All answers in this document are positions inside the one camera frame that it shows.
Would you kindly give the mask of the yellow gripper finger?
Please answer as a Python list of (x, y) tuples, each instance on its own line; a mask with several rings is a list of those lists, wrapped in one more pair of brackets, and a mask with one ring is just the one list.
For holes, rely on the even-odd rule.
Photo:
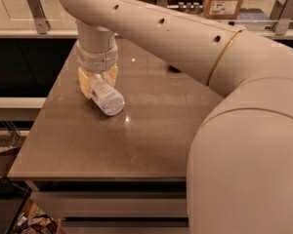
[(87, 71), (84, 67), (80, 66), (78, 68), (78, 80), (81, 92), (83, 95), (90, 99), (92, 95), (92, 86), (91, 81), (94, 78), (94, 74), (90, 71)]
[(110, 84), (111, 86), (114, 86), (116, 84), (117, 74), (118, 74), (118, 67), (115, 64), (110, 70), (105, 71), (103, 73), (103, 77), (108, 82), (108, 84)]

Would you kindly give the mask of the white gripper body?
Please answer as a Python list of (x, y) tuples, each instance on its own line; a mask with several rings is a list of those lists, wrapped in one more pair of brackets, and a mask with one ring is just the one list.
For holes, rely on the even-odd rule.
[(110, 70), (117, 62), (118, 47), (113, 44), (112, 48), (108, 51), (101, 53), (91, 53), (83, 49), (80, 42), (76, 42), (77, 59), (82, 67), (91, 72), (105, 72)]

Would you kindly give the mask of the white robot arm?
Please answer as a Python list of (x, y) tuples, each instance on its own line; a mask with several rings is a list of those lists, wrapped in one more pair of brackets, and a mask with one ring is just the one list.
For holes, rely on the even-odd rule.
[(293, 234), (293, 49), (137, 0), (60, 0), (224, 96), (188, 156), (190, 234)]

